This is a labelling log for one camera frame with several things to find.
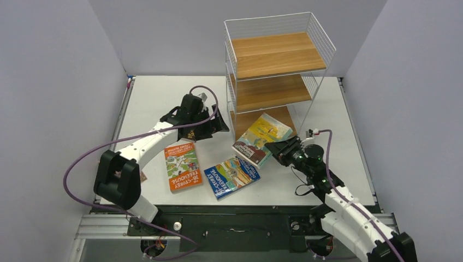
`black base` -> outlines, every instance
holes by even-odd
[[[324,236],[319,225],[310,220],[315,206],[157,206],[162,214],[154,223],[173,231],[180,222],[180,234],[199,243],[201,252],[263,252],[288,250],[307,252],[305,236]],[[379,207],[367,207],[375,213]],[[294,229],[291,223],[297,222]],[[128,236],[160,235],[159,230],[130,220]],[[192,249],[181,240],[180,251]]]

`black mount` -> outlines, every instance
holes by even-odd
[[[203,100],[192,94],[183,96],[182,104],[174,107],[169,113],[161,117],[161,122],[168,122],[174,126],[181,126],[184,124],[197,123],[209,117],[209,110],[205,108]],[[220,111],[217,108],[215,117],[204,124],[190,128],[179,129],[179,140],[188,139],[198,141],[202,139],[212,138],[216,132],[228,132],[230,129],[225,124]]]
[[[312,184],[311,191],[325,203],[326,194],[331,193],[331,185],[328,181],[327,166],[323,162],[324,150],[319,145],[308,145],[302,149],[301,140],[294,136],[281,142],[267,143],[273,157],[282,165],[294,165],[307,178],[307,184]],[[335,186],[344,186],[344,183],[330,170],[330,175]]]
[[[406,262],[418,262],[417,252],[413,239],[405,232],[401,234],[392,233],[390,240],[399,254]],[[367,254],[368,261],[374,262],[396,262],[399,261],[386,242],[377,241],[376,247]]]
[[[141,194],[140,169],[136,161],[121,157],[119,152],[104,152],[98,165],[93,192],[124,210],[132,208]]]

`blue book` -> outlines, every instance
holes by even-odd
[[[217,200],[260,179],[255,167],[238,157],[204,170]]]

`cartoon illustration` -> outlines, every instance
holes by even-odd
[[[240,166],[240,162],[236,158],[229,159],[222,164],[216,165],[215,167],[217,171],[226,180],[228,180],[228,182],[233,181],[233,184],[236,186],[236,188],[241,188],[252,182],[252,179],[245,172],[243,172]]]
[[[167,174],[169,178],[176,178],[185,171],[198,169],[197,162],[198,158],[194,149],[189,150],[183,156],[168,156]]]

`orange book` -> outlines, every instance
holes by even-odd
[[[193,143],[166,147],[164,155],[172,193],[203,184]]]

